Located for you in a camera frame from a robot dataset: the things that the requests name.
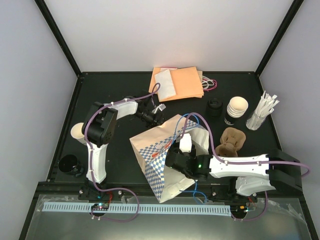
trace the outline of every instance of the checkered paper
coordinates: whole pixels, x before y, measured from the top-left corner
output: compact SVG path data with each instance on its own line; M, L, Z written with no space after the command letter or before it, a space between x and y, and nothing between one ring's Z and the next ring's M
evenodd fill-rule
M202 126L197 125L196 122L188 120L186 127L187 129L194 127L203 129ZM146 162L144 175L158 201L160 201L165 187L164 169L167 152L172 141L174 141L176 136L182 132L182 129L183 127L180 130L177 130L175 136L173 132L172 136L138 150L139 154Z

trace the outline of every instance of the black metal frame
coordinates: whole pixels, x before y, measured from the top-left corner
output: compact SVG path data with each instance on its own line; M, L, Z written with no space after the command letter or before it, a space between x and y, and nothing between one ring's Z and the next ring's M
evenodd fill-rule
M48 194L48 195L78 195L79 194L79 187L80 185L78 183L56 183L54 182L55 180L55 175L57 173L57 166L55 166L55 163L57 162L56 159L59 158L59 156L62 153L62 149L63 149L63 145L64 145L64 141L65 138L67 136L68 133L68 129L69 129L69 125L70 125L70 121L71 121L71 117L73 115L76 103L77 103L77 99L78 99L78 95L79 92L81 90L82 87L82 83L83 83L83 75L85 74L90 74L90 72L81 72L80 68L78 67L76 60L74 59L66 41L63 38L63 35L61 34L53 16L51 15L46 3L44 0L34 0L38 6L38 8L40 9L44 19L46 20L47 24L49 25L53 35L55 36L58 44L60 45L62 51L64 52L67 60L69 61L71 67L73 68L74 73L77 75L78 79L74 88L74 92L70 101L70 105L68 107L68 111L66 114L66 118L65 121L63 123L63 127L62 127L62 131L58 140L58 144L53 156L53 161L51 163L50 169L49 169L49 173L47 176L47 182L39 182L38 186L36 188L34 197L32 199L28 214L26 216L21 234L20 234L20 240L25 239L25 237L27 236L27 232L28 232L28 228L30 226L31 220L32 220L32 216L39 198L39 195L41 194ZM255 72L242 72L242 73L246 73L246 74L254 74L256 76L256 80L259 83L260 86L260 90L261 92L263 92L263 88L260 82L260 75L263 72L264 68L266 67L266 65L268 64L272 54L274 53L275 49L277 48L279 42L281 41L282 37L284 36L286 30L288 29L290 23L292 22L293 18L295 17L296 13L298 12L300 6L302 5L304 0L294 0L291 4L291 7L289 8L288 12L286 13L280 27L278 28L274 38L272 39L267 51L265 52L258 68L256 69ZM230 73L230 72L219 72L219 71L215 71L214 73ZM273 121L271 121L272 123L272 128L274 131L274 135L277 136L277 145L278 148L281 149L281 145L278 139L278 135L276 133L276 129L274 126ZM146 190L145 187L139 187L136 186L134 188L134 191L136 192L137 195L148 195L148 190ZM206 189L201 189L201 191L207 192L209 191L207 188ZM278 193L273 193L272 191L269 193L269 196L272 197L281 197L283 198L283 195L279 195ZM303 210L303 214L304 217L306 219L307 222L307 226L310 232L310 235L312 237L312 239L319 239L315 226L313 224L312 218L310 216L310 212L306 203L306 200L304 198L304 196L299 198L302 210Z

